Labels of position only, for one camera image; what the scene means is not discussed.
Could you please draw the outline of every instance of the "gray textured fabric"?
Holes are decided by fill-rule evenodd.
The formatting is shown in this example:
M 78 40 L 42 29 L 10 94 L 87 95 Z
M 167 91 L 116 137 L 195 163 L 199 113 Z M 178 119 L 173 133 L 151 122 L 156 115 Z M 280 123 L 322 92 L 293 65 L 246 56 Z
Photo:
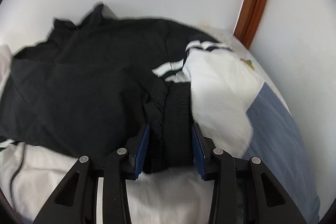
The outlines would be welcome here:
M 319 221 L 320 199 L 298 128 L 267 84 L 247 111 L 254 134 L 244 159 L 258 156 L 283 185 L 308 224 Z

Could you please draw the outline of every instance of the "blue fabric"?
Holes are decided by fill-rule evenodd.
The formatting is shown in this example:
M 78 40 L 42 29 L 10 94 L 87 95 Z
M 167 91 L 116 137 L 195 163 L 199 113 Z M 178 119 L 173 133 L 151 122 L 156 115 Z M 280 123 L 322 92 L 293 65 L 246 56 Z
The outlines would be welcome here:
M 254 133 L 243 158 L 259 157 L 283 185 L 306 222 L 317 224 L 320 199 L 292 116 L 267 84 L 264 84 L 247 115 Z

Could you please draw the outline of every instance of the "light gray fabric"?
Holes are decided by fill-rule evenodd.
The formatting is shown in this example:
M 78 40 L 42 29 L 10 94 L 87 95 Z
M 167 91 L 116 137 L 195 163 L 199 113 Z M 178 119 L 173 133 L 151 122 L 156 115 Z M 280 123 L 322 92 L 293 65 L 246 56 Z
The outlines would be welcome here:
M 247 111 L 254 129 L 243 159 L 261 158 L 298 206 L 308 224 L 319 221 L 320 199 L 298 128 L 267 84 Z

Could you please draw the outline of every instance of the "clothing pile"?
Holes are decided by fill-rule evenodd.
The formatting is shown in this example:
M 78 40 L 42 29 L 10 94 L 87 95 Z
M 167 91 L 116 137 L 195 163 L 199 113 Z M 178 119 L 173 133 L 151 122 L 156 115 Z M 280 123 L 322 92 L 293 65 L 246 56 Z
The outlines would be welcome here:
M 0 47 L 0 187 L 23 221 L 77 158 L 105 157 L 149 123 L 144 173 L 127 181 L 132 223 L 207 223 L 213 184 L 192 167 L 197 122 L 232 156 L 260 157 L 307 223 L 318 223 L 300 133 L 250 63 L 198 29 L 104 18 L 103 8 L 80 25 L 55 20 L 46 42 L 14 57 Z

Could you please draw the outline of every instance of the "blue garment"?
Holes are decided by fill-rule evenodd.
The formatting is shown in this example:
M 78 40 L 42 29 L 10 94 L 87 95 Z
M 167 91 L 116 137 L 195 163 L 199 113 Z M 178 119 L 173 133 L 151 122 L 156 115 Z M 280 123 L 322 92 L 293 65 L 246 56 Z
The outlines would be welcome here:
M 259 157 L 295 202 L 308 224 L 319 222 L 320 199 L 293 117 L 267 84 L 247 111 L 254 129 L 243 159 Z

